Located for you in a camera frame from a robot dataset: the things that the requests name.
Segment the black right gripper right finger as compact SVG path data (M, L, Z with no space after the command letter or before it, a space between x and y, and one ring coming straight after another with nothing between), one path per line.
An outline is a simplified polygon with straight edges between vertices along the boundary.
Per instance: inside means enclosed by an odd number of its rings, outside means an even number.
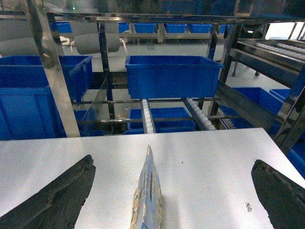
M251 170L258 199L275 229L305 227L305 189L278 170L256 160Z

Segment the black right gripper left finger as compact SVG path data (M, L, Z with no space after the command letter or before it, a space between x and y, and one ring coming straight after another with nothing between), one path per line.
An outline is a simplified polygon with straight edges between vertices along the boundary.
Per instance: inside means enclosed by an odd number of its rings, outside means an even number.
M96 167L86 155L0 218L2 229L73 229L88 198Z

